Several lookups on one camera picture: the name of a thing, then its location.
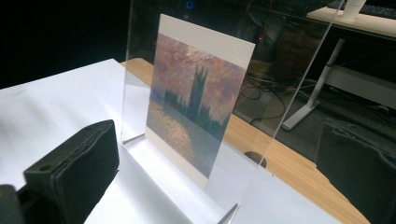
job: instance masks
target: painted sky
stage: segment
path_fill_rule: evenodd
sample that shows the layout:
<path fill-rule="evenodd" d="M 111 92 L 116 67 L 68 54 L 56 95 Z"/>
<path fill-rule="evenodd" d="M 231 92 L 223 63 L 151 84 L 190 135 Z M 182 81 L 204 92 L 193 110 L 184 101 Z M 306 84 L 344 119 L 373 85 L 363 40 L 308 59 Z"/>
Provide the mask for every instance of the painted sky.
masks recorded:
<path fill-rule="evenodd" d="M 211 118 L 222 123 L 233 111 L 244 68 L 159 34 L 152 88 L 160 94 L 172 90 L 188 103 L 195 71 L 202 66 L 208 71 L 203 104 L 211 107 Z"/>

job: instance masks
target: white desk leg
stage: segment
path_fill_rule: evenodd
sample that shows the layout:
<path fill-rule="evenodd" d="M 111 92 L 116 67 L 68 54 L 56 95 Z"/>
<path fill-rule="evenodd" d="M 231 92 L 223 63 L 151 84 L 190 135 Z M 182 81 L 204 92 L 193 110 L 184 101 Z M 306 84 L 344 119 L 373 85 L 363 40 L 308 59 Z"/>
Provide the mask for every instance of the white desk leg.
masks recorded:
<path fill-rule="evenodd" d="M 309 97 L 308 102 L 306 105 L 301 107 L 297 112 L 295 112 L 290 118 L 285 120 L 282 123 L 281 128 L 285 131 L 290 131 L 296 124 L 298 124 L 303 118 L 305 118 L 312 110 L 317 107 L 319 104 L 319 101 L 317 101 L 318 95 L 326 82 L 326 79 L 328 75 L 330 74 L 330 71 L 332 69 L 332 65 L 335 62 L 335 59 L 337 58 L 341 48 L 343 47 L 345 43 L 345 39 L 340 38 L 337 42 L 337 45 L 335 46 L 334 50 L 332 51 L 332 56 L 330 56 L 329 61 L 327 61 L 325 67 L 322 70 L 322 73 L 320 74 L 320 77 L 318 79 L 317 85 L 315 86 L 314 90 L 312 91 L 311 96 Z"/>

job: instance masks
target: blue circle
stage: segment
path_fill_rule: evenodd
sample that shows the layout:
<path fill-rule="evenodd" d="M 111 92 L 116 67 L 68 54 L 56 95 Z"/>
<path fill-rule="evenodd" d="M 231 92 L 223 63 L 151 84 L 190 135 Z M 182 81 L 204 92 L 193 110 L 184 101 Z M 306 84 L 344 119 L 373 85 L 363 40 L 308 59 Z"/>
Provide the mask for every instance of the blue circle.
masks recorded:
<path fill-rule="evenodd" d="M 186 2 L 186 7 L 188 9 L 192 9 L 194 7 L 194 3 L 191 0 L 189 0 L 189 1 Z"/>

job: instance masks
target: keyboard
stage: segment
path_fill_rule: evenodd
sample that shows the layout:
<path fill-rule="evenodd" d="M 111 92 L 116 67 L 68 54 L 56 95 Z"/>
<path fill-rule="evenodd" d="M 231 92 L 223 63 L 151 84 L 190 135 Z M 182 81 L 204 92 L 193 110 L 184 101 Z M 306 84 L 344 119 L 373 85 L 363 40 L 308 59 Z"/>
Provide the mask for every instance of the keyboard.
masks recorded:
<path fill-rule="evenodd" d="M 327 7 L 337 9 L 340 5 L 341 1 L 334 1 L 329 3 Z M 341 6 L 340 10 L 344 10 L 346 5 L 346 1 Z M 387 19 L 396 20 L 396 9 L 390 7 L 378 7 L 372 5 L 363 5 L 361 8 L 360 14 L 370 15 L 370 16 L 377 16 Z"/>

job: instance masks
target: clear acrylic panel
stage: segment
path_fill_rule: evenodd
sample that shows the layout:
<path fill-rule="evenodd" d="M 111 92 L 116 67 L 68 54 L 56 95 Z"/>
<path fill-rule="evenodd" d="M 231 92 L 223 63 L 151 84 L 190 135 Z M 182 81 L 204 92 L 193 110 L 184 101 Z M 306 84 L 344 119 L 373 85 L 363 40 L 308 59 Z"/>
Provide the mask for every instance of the clear acrylic panel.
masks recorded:
<path fill-rule="evenodd" d="M 262 191 L 293 184 L 283 181 L 299 159 L 275 138 L 296 95 L 316 84 L 304 77 L 332 20 L 310 14 L 330 2 L 132 1 L 121 140 L 175 204 L 189 204 L 180 211 L 191 222 L 227 221 L 235 206 L 232 223 L 263 221 Z"/>

